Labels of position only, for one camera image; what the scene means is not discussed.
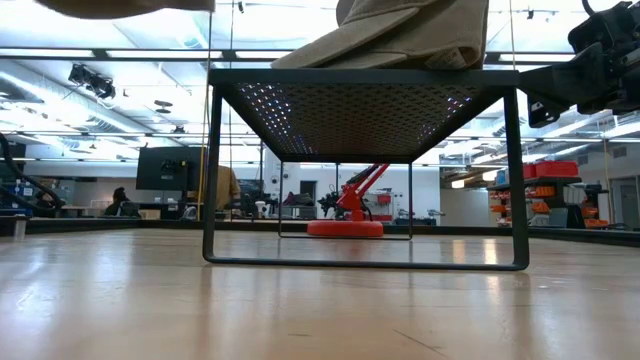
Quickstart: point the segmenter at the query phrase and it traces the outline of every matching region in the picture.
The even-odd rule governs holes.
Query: person
[[[119,187],[113,192],[113,204],[107,207],[104,215],[142,217],[140,213],[138,213],[138,206],[129,200],[123,187]]]
[[[34,209],[33,216],[35,217],[45,217],[45,218],[54,218],[56,217],[55,211],[53,209],[56,207],[55,202],[51,195],[47,194],[44,191],[39,191],[36,194],[36,206],[43,209],[51,209],[50,211]]]

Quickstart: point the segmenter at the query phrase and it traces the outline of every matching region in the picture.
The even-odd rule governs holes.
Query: metal table
[[[529,265],[515,71],[214,69],[203,256],[217,264],[404,269],[522,270]],[[512,264],[223,258],[213,251],[222,100],[281,162],[392,163],[408,166],[504,98],[514,260]]]

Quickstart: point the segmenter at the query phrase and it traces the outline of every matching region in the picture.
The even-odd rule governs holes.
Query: light wood surface
[[[0,358],[638,359],[640,249],[533,240],[520,273],[210,266],[201,232],[0,241]],[[506,262],[509,240],[278,241],[220,256]]]

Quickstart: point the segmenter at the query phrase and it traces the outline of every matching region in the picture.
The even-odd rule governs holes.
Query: shelf
[[[213,69],[285,162],[409,164],[519,84],[516,71]]]
[[[524,186],[553,186],[553,185],[570,185],[582,182],[582,179],[579,177],[565,177],[565,178],[534,178],[534,179],[525,179]],[[499,191],[499,190],[509,190],[510,184],[502,184],[487,187],[489,191]]]

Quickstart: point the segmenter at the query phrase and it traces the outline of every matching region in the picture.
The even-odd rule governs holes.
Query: ceiling
[[[617,2],[591,0],[591,5],[603,10]],[[126,160],[136,159],[142,146],[197,146],[206,141],[202,133],[207,132],[202,125],[206,114],[206,62],[154,61],[154,58],[166,57],[164,50],[207,49],[210,41],[211,49],[216,50],[215,55],[212,53],[213,67],[267,68],[268,62],[257,59],[226,61],[228,58],[219,58],[217,51],[222,50],[226,56],[228,50],[238,50],[234,56],[239,56],[242,50],[253,50],[253,57],[257,58],[258,50],[296,49],[337,27],[335,3],[336,0],[253,0],[244,2],[241,13],[237,2],[217,1],[209,29],[209,15],[204,12],[165,9],[127,19],[81,20],[57,14],[34,1],[0,0],[0,48],[5,49],[0,49],[0,55],[10,54],[7,48],[18,47],[40,48],[32,54],[43,55],[29,59],[0,56],[0,130],[13,131],[14,141],[39,143],[78,157]],[[579,0],[513,0],[511,6],[508,0],[491,0],[487,50],[571,53],[566,34],[586,18]],[[47,59],[45,48],[85,49],[90,57],[96,49],[157,51],[146,51],[145,61],[125,62],[52,60]],[[282,54],[270,53],[266,57],[279,55]],[[68,76],[73,64],[85,64],[101,76],[113,79],[115,98],[98,102],[92,93],[72,84]],[[506,63],[486,68],[513,69]],[[517,68],[526,71],[535,66]],[[156,100],[171,103],[166,108],[170,113],[158,113],[156,110],[161,107],[155,104]],[[587,151],[595,146],[589,139],[602,137],[605,130],[613,131],[623,125],[627,127],[610,134],[625,138],[638,135],[638,131],[631,131],[637,129],[636,114],[620,120],[610,113],[584,116],[575,110],[551,126],[531,129],[527,125],[524,94],[519,95],[519,104],[523,137],[586,139],[583,143],[530,141],[523,145],[526,159]],[[502,107],[501,102],[490,107],[453,134],[459,138],[444,141],[417,163],[503,166],[506,147]],[[222,161],[257,161],[258,137],[226,104],[223,118]],[[176,126],[182,126],[189,135],[123,135],[169,134]],[[75,133],[57,136],[29,131]],[[87,136],[88,133],[100,135]],[[451,169],[446,170],[446,176],[465,176],[456,168]]]

